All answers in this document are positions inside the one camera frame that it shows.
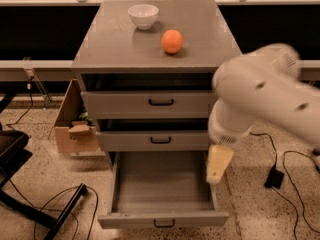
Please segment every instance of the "bowl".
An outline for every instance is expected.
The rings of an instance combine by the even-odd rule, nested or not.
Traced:
[[[139,29],[149,29],[156,22],[159,9],[151,4],[138,4],[130,7],[128,14]]]

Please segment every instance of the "cardboard box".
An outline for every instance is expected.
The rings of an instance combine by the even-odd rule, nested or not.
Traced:
[[[95,127],[90,126],[90,131],[85,133],[82,133],[81,130],[80,132],[74,131],[74,129],[70,131],[74,125],[77,125],[75,121],[79,121],[79,115],[83,111],[80,93],[78,81],[71,80],[54,124],[59,153],[95,152],[99,150]]]

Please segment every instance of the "drawer handle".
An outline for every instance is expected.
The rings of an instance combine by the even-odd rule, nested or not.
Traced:
[[[176,224],[175,219],[172,219],[172,224],[171,225],[157,225],[157,221],[153,220],[153,225],[156,228],[173,228],[175,224]]]
[[[151,106],[171,106],[174,103],[174,99],[171,99],[169,102],[154,102],[152,99],[149,99],[149,105]]]
[[[156,140],[153,137],[150,138],[151,143],[153,144],[169,144],[171,142],[171,137],[168,137],[166,140]]]

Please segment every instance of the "orange fruit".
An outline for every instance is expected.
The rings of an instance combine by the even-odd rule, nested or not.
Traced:
[[[183,36],[177,30],[166,31],[161,38],[161,46],[167,53],[174,54],[180,51],[183,45]]]

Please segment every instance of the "terrazzo floor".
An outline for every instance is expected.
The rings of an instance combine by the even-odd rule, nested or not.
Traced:
[[[57,152],[53,125],[59,110],[59,100],[51,108],[43,110],[41,102],[15,125],[30,136],[27,149],[33,153],[29,161],[13,176],[12,182],[20,192],[35,206],[42,207],[50,198],[65,189],[84,183],[95,189],[99,196],[97,215],[106,214],[109,201],[112,173],[104,156],[83,157],[75,154]],[[13,100],[1,114],[4,130],[6,124],[15,122],[29,104],[17,106]],[[254,124],[253,132],[268,133],[274,140],[278,151],[278,170],[285,172],[282,161],[286,150],[295,150],[314,158],[312,147],[289,133],[262,121]],[[275,153],[268,137],[248,136],[235,146],[235,156],[226,174],[217,186],[217,199],[221,211],[230,214],[223,227],[191,227],[173,229],[125,229],[104,230],[95,217],[90,239],[224,239],[224,240],[270,240],[295,239],[293,235],[296,213],[294,207],[282,199],[274,190],[264,187],[269,169],[274,164]],[[305,217],[315,230],[320,231],[320,174],[313,163],[295,153],[286,156],[287,170],[299,189],[305,205]],[[3,190],[23,201],[11,183]],[[308,228],[302,218],[303,207],[297,193],[285,174],[281,195],[289,199],[299,213],[296,228],[297,239],[320,239],[320,234]],[[72,195],[72,191],[62,195],[48,205],[50,209],[62,209]],[[96,205],[93,191],[80,199],[74,209],[76,221],[69,216],[55,239],[87,239],[92,215]],[[43,239],[47,229],[21,216],[0,203],[0,239]]]

